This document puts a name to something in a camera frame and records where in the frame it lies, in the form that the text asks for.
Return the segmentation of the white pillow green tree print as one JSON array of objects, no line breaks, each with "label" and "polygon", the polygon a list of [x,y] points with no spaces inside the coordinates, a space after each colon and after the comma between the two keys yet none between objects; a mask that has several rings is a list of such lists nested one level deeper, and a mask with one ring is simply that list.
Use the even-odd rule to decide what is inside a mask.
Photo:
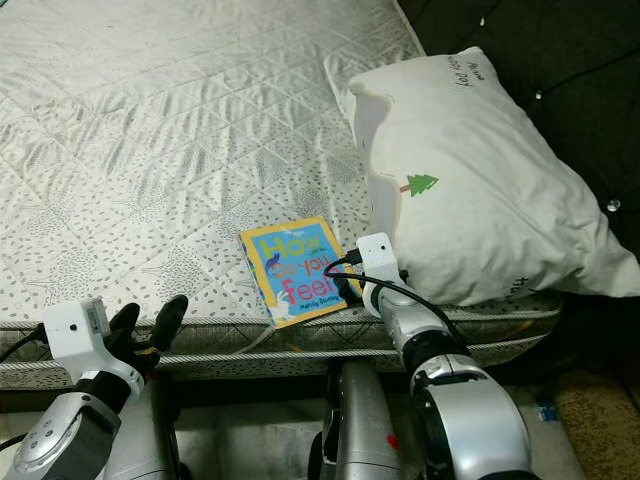
[{"label": "white pillow green tree print", "polygon": [[366,70],[346,88],[374,227],[422,296],[456,306],[539,291],[640,297],[640,260],[480,47]]}]

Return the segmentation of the silver left robot leg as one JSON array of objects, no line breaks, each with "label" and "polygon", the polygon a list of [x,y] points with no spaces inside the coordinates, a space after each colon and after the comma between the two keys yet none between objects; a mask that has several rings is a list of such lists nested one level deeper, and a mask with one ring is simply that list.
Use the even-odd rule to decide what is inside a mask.
[{"label": "silver left robot leg", "polygon": [[179,410],[170,401],[170,385],[169,376],[160,372],[140,397],[125,403],[101,480],[179,480],[174,431]]}]

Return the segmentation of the silver robot leg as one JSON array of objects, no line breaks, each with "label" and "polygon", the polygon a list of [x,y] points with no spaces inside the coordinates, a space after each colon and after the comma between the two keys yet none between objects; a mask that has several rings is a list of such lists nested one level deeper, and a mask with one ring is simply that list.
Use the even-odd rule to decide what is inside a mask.
[{"label": "silver robot leg", "polygon": [[367,358],[334,358],[328,413],[308,457],[308,480],[402,480],[399,443],[378,371]]},{"label": "silver robot leg", "polygon": [[160,372],[140,397],[125,403],[101,480],[179,480],[174,431],[179,410],[170,401],[170,385],[169,376]]}]

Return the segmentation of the silver right robot leg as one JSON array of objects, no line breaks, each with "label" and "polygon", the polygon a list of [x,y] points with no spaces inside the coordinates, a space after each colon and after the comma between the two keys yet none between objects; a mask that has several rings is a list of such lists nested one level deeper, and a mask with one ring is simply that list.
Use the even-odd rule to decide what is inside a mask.
[{"label": "silver right robot leg", "polygon": [[328,413],[308,457],[308,480],[402,480],[399,443],[378,371],[367,358],[334,358]]}]

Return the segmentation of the white quilted mattress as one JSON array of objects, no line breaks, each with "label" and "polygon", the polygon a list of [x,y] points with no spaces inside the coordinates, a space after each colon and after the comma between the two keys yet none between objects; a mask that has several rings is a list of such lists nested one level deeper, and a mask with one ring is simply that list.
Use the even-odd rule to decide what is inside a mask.
[{"label": "white quilted mattress", "polygon": [[100,296],[189,306],[179,378],[319,375],[332,357],[401,370],[349,308],[275,329],[239,233],[306,218],[369,233],[337,93],[422,54],[396,0],[6,0],[0,8],[0,347],[5,390],[68,387],[26,343],[47,306]]}]

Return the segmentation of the brown patterned floor rug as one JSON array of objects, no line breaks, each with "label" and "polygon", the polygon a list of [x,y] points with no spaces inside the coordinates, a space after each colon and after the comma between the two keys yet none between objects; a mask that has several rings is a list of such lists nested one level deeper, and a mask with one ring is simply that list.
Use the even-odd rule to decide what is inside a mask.
[{"label": "brown patterned floor rug", "polygon": [[603,365],[564,372],[550,393],[588,480],[640,480],[640,376]]}]

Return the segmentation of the black tufted headboard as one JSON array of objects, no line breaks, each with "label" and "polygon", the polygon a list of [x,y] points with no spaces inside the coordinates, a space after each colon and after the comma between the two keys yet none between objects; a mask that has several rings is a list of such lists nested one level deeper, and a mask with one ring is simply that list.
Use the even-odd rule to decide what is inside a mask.
[{"label": "black tufted headboard", "polygon": [[479,47],[640,256],[640,0],[397,0],[430,55]]}]

